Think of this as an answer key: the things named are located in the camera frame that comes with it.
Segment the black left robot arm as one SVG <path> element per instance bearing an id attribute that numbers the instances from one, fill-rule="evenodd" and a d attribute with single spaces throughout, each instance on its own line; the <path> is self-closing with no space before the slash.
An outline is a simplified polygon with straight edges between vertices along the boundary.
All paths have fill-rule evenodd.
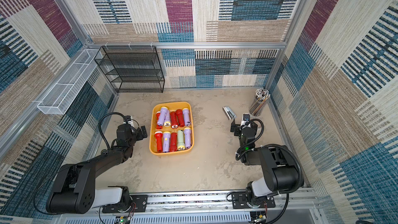
<path id="1" fill-rule="evenodd" d="M 84 214 L 100 206 L 113 212 L 125 212 L 133 203 L 127 186 L 97 189 L 96 178 L 132 157 L 137 141 L 145 138 L 140 128 L 131 124 L 131 116 L 124 116 L 117 128 L 117 137 L 106 150 L 90 160 L 77 164 L 65 164 L 57 173 L 46 211 L 50 214 Z"/>

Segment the red flashlight bottom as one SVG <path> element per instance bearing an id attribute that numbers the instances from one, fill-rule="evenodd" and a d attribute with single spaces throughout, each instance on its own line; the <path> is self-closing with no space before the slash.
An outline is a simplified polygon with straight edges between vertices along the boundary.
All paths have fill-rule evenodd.
<path id="1" fill-rule="evenodd" d="M 171 133 L 169 152 L 177 151 L 177 133 Z"/>

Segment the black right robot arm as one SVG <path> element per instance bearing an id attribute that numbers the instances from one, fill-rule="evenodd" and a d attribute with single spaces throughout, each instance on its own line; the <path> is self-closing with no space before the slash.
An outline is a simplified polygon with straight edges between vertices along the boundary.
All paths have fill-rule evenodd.
<path id="1" fill-rule="evenodd" d="M 246 166 L 260 166 L 262 176 L 248 184 L 247 196 L 273 197 L 290 194 L 304 185 L 304 173 L 298 158 L 285 145 L 256 146 L 264 133 L 264 123 L 243 114 L 240 124 L 232 122 L 231 132 L 239 139 L 235 160 Z"/>

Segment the yellow plastic storage tray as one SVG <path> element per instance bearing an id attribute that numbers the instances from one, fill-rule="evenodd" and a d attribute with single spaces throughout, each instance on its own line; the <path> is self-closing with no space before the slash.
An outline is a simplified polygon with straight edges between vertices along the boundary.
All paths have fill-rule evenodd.
<path id="1" fill-rule="evenodd" d="M 178 127 L 177 129 L 172 129 L 172 127 L 165 127 L 165 126 L 160 126 L 157 125 L 157 121 L 158 121 L 158 117 L 160 114 L 160 110 L 162 106 L 166 106 L 170 112 L 176 112 L 176 110 L 178 109 L 183 109 L 183 108 L 188 108 L 190 111 L 190 120 L 191 120 L 191 130 L 192 130 L 192 134 L 191 134 L 191 141 L 192 141 L 192 146 L 189 149 L 185 149 L 185 150 L 180 150 L 180 151 L 175 151 L 175 152 L 162 152 L 162 153 L 158 153 L 157 152 L 157 144 L 156 144 L 156 140 L 154 137 L 154 134 L 156 131 L 169 131 L 171 133 L 177 133 L 178 130 L 184 130 L 184 128 L 186 128 L 186 126 L 184 127 Z M 152 119 L 151 119 L 151 127 L 150 127 L 150 132 L 148 133 L 148 136 L 150 138 L 149 141 L 149 150 L 151 151 L 152 154 L 157 155 L 157 156 L 167 156 L 167 155 L 181 155 L 184 153 L 188 153 L 190 152 L 195 144 L 194 141 L 194 124 L 193 124 L 193 117 L 192 117 L 192 108 L 191 105 L 188 102 L 171 102 L 171 103 L 162 103 L 159 105 L 156 105 L 153 108 L 152 111 Z"/>

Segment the red flashlight one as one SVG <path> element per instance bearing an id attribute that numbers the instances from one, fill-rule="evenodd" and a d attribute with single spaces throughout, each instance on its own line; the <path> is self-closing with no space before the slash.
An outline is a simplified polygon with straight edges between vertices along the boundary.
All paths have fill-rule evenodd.
<path id="1" fill-rule="evenodd" d="M 181 109 L 176 110 L 176 116 L 177 116 L 178 125 L 180 127 L 184 127 L 185 122 L 184 122 L 183 111 Z"/>

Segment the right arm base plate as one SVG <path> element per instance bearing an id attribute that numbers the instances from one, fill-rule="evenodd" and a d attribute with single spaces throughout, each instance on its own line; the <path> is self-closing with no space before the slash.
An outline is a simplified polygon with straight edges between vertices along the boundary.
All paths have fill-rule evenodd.
<path id="1" fill-rule="evenodd" d="M 275 201 L 272 198 L 255 197 L 243 191 L 229 192 L 227 200 L 232 203 L 234 209 L 276 207 Z"/>

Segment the red flashlight two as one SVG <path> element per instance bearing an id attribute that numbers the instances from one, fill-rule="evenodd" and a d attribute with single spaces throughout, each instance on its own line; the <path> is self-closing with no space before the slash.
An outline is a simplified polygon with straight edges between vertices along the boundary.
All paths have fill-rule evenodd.
<path id="1" fill-rule="evenodd" d="M 179 127 L 178 118 L 175 112 L 170 112 L 171 117 L 171 127 L 172 129 L 177 129 Z"/>

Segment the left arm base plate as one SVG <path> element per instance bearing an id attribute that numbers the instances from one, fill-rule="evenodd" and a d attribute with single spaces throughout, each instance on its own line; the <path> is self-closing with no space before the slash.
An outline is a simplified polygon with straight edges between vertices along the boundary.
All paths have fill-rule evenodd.
<path id="1" fill-rule="evenodd" d="M 102 208 L 103 214 L 117 213 L 142 213 L 145 212 L 148 202 L 148 195 L 130 195 L 130 198 L 122 197 L 116 204 L 106 205 Z"/>

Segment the mint green flashlight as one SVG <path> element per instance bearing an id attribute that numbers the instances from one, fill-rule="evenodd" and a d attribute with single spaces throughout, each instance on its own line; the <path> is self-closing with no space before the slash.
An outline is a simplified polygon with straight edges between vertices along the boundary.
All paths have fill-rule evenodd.
<path id="1" fill-rule="evenodd" d="M 177 150 L 185 150 L 186 146 L 184 143 L 184 132 L 183 130 L 177 131 Z"/>

